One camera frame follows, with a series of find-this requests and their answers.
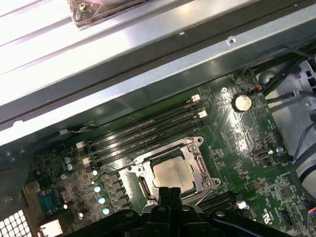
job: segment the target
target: gray sheet metal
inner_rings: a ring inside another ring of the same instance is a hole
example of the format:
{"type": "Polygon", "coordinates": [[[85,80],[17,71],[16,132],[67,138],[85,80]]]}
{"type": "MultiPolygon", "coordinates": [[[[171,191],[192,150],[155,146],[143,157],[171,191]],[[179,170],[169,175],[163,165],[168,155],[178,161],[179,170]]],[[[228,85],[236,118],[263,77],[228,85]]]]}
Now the gray sheet metal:
{"type": "Polygon", "coordinates": [[[0,15],[0,105],[250,2],[153,0],[82,31],[66,0],[7,12],[0,15]]]}
{"type": "Polygon", "coordinates": [[[268,49],[282,43],[297,42],[314,34],[316,5],[270,22],[237,36],[233,44],[227,40],[207,47],[141,75],[115,84],[0,132],[0,145],[28,134],[14,148],[36,141],[64,127],[92,120],[98,124],[161,101],[174,94],[218,78],[240,68],[268,49]]]}

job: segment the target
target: integrated circuit chip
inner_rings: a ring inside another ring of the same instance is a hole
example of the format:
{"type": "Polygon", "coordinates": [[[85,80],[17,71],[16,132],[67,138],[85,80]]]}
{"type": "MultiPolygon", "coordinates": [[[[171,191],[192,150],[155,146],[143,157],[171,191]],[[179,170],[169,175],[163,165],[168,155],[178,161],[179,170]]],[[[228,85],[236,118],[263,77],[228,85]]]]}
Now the integrated circuit chip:
{"type": "Polygon", "coordinates": [[[288,198],[292,195],[292,191],[291,191],[290,187],[285,187],[283,189],[280,189],[280,193],[281,193],[283,198],[288,198]]]}
{"type": "Polygon", "coordinates": [[[190,168],[181,156],[154,166],[153,171],[158,187],[180,187],[181,193],[194,188],[190,168]]]}

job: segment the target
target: white connector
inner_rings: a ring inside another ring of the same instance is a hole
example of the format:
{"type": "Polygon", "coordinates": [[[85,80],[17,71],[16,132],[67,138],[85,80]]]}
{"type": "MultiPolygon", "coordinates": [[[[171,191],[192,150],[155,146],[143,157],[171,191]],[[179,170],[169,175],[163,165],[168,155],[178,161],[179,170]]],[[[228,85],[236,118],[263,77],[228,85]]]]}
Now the white connector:
{"type": "Polygon", "coordinates": [[[76,143],[77,149],[81,149],[81,148],[85,147],[86,145],[87,144],[85,142],[78,142],[78,143],[76,143]]]}
{"type": "Polygon", "coordinates": [[[194,96],[191,97],[191,101],[192,101],[192,102],[198,101],[198,100],[200,100],[200,99],[201,99],[201,97],[200,97],[199,94],[196,94],[196,95],[194,95],[194,96]]]}
{"type": "Polygon", "coordinates": [[[203,111],[199,112],[197,115],[198,115],[198,117],[201,119],[201,118],[207,116],[207,112],[206,112],[205,110],[203,110],[203,111]]]}
{"type": "Polygon", "coordinates": [[[83,165],[90,164],[89,158],[82,159],[82,163],[83,163],[83,165]]]}

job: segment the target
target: green circuit board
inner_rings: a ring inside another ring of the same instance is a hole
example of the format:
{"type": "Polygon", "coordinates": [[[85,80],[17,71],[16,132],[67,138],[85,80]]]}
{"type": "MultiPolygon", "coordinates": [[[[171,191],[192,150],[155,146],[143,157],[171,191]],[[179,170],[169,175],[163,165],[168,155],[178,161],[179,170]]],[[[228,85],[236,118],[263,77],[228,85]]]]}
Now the green circuit board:
{"type": "MultiPolygon", "coordinates": [[[[117,178],[119,183],[115,177],[93,176],[83,168],[81,161],[86,156],[95,157],[96,151],[86,149],[83,154],[76,148],[76,143],[84,141],[87,143],[86,147],[93,147],[94,139],[102,134],[127,124],[138,124],[142,118],[199,94],[203,108],[207,112],[203,125],[191,130],[185,130],[184,125],[171,128],[175,135],[160,141],[156,147],[187,136],[202,136],[204,142],[200,146],[200,151],[208,171],[212,178],[221,180],[221,185],[210,194],[210,197],[226,191],[241,193],[249,205],[249,218],[293,236],[312,236],[307,228],[307,210],[302,204],[304,197],[291,183],[289,177],[291,163],[286,162],[288,158],[286,147],[264,96],[261,93],[252,94],[252,106],[247,112],[238,113],[232,108],[233,97],[252,90],[256,83],[252,74],[243,78],[234,75],[225,76],[69,139],[49,152],[46,150],[45,154],[36,157],[34,167],[35,170],[45,174],[40,175],[44,183],[45,178],[49,177],[49,181],[44,186],[47,190],[53,190],[58,200],[50,206],[55,207],[55,212],[60,210],[63,204],[62,198],[65,199],[60,193],[62,187],[66,187],[63,192],[67,193],[67,198],[74,202],[70,208],[73,216],[82,205],[88,205],[88,209],[92,210],[87,219],[74,217],[69,233],[104,218],[105,215],[102,213],[104,206],[107,206],[111,212],[116,212],[128,202],[130,208],[141,212],[146,205],[146,199],[137,177],[125,170],[119,172],[117,178]],[[255,153],[261,150],[269,151],[269,158],[257,158],[255,153]],[[62,163],[65,157],[70,157],[72,160],[71,172],[68,172],[67,166],[62,163]],[[61,179],[62,174],[66,174],[67,178],[61,179]],[[101,184],[103,187],[97,196],[93,192],[95,184],[101,184]],[[121,195],[128,195],[128,200],[119,199],[117,192],[122,188],[124,193],[121,195]],[[106,197],[105,203],[100,205],[97,201],[98,197],[106,197]],[[283,211],[287,213],[290,221],[284,221],[284,217],[280,215],[283,211]]],[[[144,152],[145,150],[142,149],[129,153],[101,166],[100,172],[120,169],[144,152]]]]}

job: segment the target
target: capacitor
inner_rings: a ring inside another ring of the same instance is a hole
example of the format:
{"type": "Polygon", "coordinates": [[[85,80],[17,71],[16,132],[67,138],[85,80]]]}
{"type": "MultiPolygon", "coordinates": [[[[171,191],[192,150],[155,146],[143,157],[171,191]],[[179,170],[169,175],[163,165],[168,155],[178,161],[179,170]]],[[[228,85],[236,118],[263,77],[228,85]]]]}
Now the capacitor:
{"type": "Polygon", "coordinates": [[[232,108],[236,112],[246,112],[252,107],[252,100],[248,95],[238,94],[232,99],[232,108]]]}
{"type": "Polygon", "coordinates": [[[98,202],[100,204],[104,204],[105,203],[105,198],[104,197],[99,197],[98,202]]]}
{"type": "Polygon", "coordinates": [[[96,193],[99,193],[101,191],[101,185],[98,184],[96,186],[94,186],[93,190],[96,192],[96,193]]]}
{"type": "Polygon", "coordinates": [[[102,210],[104,215],[109,215],[110,214],[110,210],[107,207],[104,207],[102,210]]]}
{"type": "Polygon", "coordinates": [[[73,169],[73,165],[72,164],[67,164],[67,170],[72,170],[73,169]]]}
{"type": "Polygon", "coordinates": [[[62,174],[62,175],[60,175],[60,179],[65,180],[65,179],[67,179],[67,176],[65,174],[62,174]]]}
{"type": "Polygon", "coordinates": [[[69,164],[70,163],[70,158],[69,157],[65,157],[64,161],[65,161],[66,164],[69,164]]]}

